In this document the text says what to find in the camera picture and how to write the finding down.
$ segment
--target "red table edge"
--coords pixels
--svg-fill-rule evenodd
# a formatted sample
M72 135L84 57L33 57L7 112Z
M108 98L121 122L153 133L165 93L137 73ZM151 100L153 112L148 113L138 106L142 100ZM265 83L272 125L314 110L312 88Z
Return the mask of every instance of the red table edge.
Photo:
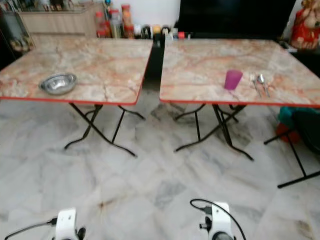
M163 103L174 104L223 104L223 105L263 105L263 106L276 106L276 107L305 107L305 108L319 108L320 104L307 104L307 103L282 103L282 102L246 102L246 101L190 101L190 100L164 100Z
M50 103L67 103L67 104L94 104L94 105L123 105L123 106L133 106L137 104L138 97L135 102L105 102L105 101L82 101L82 100L68 100L68 99L53 99L53 98L39 98L39 97L14 97L14 96L0 96L0 100L20 100L20 101L30 101L30 102L50 102Z

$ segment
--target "spoon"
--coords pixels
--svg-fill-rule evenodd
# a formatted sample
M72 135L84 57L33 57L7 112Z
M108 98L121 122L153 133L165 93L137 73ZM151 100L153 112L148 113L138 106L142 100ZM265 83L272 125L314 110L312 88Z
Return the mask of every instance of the spoon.
M263 85L263 88L264 88L264 91L265 91L265 94L270 98L270 94L269 94L269 91L268 91L268 88L266 86L266 81L265 81L265 78L262 74L260 74L258 76L258 83L260 83L261 85Z

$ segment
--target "black cable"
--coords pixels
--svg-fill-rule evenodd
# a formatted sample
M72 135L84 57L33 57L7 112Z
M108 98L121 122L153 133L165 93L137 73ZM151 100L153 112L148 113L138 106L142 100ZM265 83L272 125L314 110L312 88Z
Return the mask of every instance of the black cable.
M57 217L54 217L54 218L52 218L50 221L41 222L41 223L37 223L37 224L31 225L31 226L27 226L27 227L25 227L25 228L22 228L22 229L20 229L20 230L18 230L18 231L15 231L15 232L9 234L8 236L6 236L6 237L4 238L4 240L7 240L8 238L11 238L11 237L14 236L14 235L17 235L17 234L19 234L19 233L22 233L22 232L25 232L25 231L27 231L27 230L34 229L34 228L37 228L37 227L41 227L41 226L45 226L45 225L55 226L55 225L57 224L57 219L58 219Z
M194 198L194 199L192 199L192 200L190 201L190 205L191 205L192 207L194 207L195 209L198 209L198 210L200 210L200 211L204 211L205 208L204 208L204 207L198 207L198 206L194 205L193 202L195 202L195 201L197 201L197 202L203 202L203 203L207 203L207 204L212 204L212 205L218 207L219 209L221 209L222 211L224 211L224 212L234 221L234 223L236 224L236 226L239 228L243 240L247 240L244 231L243 231L242 228L240 227L240 224L237 222L237 220L236 220L227 210L225 210L223 207L221 207L221 206L219 206L218 204L216 204L216 203L214 203L214 202L212 202L212 201L209 201L209 200L205 200L205 199L201 199L201 198Z

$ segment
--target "wooden cabinet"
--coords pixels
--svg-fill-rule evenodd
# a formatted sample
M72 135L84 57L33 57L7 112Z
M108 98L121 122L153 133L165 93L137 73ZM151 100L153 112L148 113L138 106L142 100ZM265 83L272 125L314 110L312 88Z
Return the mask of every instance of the wooden cabinet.
M96 36L95 13L103 11L102 3L81 10L20 12L21 20L37 46L41 36Z

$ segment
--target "folding table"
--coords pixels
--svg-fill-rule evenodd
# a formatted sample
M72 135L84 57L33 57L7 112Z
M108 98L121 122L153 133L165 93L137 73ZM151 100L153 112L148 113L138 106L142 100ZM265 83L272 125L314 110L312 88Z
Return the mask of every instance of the folding table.
M152 41L47 36L41 42L35 50L0 71L0 99L69 103L88 127L80 139L68 143L65 149L83 140L92 128L109 144L136 156L115 144L115 139L125 112L144 119L122 106L137 103ZM75 74L75 88L63 95L49 95L39 89L43 80L57 73ZM93 104L94 110L83 113L75 104ZM103 105L122 109L112 139L94 125Z
M235 90L224 89L228 70L240 70L243 77ZM270 97L262 85L250 82L250 73L263 74ZM238 121L235 116L246 105L296 107L320 106L320 80L302 63L271 40L249 39L185 39L166 42L163 57L160 100L165 103L201 104L194 111L197 141L175 151L199 144L222 129L227 144L234 150L253 158L232 143L227 122ZM206 105L213 107L218 126L205 136L200 135L198 112ZM219 104L227 104L232 113Z

